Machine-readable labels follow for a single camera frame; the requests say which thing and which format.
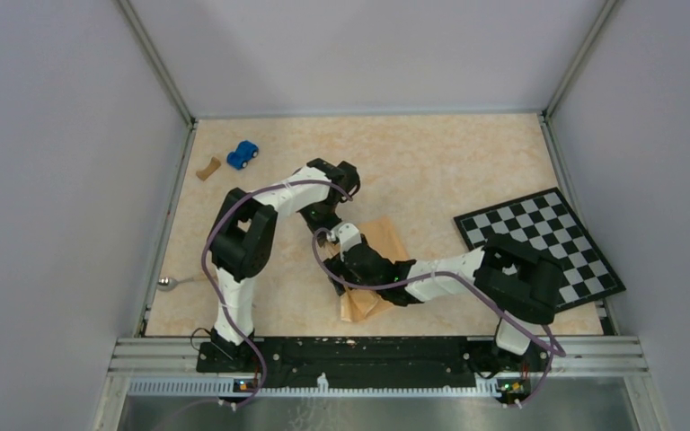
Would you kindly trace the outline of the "orange cloth napkin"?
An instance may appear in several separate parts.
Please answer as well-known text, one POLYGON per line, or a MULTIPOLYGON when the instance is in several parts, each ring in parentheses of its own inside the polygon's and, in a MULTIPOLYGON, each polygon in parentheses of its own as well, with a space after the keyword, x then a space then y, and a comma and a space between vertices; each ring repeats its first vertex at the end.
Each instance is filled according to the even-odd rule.
POLYGON ((329 257, 323 264, 336 276, 330 282, 340 298, 340 319, 356 323, 395 306, 418 303, 405 286, 368 289, 396 283, 408 275, 412 261, 392 219, 384 215, 359 224, 358 229, 363 236, 362 243, 346 251, 344 259, 337 246, 325 246, 329 257))

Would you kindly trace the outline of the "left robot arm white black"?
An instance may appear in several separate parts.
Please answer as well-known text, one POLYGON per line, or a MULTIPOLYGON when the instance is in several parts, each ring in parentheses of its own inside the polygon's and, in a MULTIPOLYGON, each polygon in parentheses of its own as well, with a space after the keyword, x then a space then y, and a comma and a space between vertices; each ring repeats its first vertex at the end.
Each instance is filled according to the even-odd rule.
POLYGON ((226 368, 241 371, 251 363, 252 347, 246 340, 254 332, 254 286, 270 259, 277 223, 299 214, 322 244, 328 232, 335 233, 343 224, 337 206, 352 199, 359 188, 354 165, 317 158, 267 187, 227 193, 203 250, 210 258, 205 270, 219 299, 210 343, 226 368))

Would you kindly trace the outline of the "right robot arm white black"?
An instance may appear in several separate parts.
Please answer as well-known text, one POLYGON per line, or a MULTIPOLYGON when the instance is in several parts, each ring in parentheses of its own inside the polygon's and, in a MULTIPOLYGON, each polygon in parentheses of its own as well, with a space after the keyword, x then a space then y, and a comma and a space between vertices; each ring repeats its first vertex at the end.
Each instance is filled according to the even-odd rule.
POLYGON ((388 303, 408 306, 441 296, 471 294, 500 318, 491 359, 503 370, 526 360, 535 329, 554 321, 563 269, 550 252, 504 234, 465 254, 438 260, 396 260, 382 256, 364 238, 340 244, 322 265, 339 290, 376 293, 388 303))

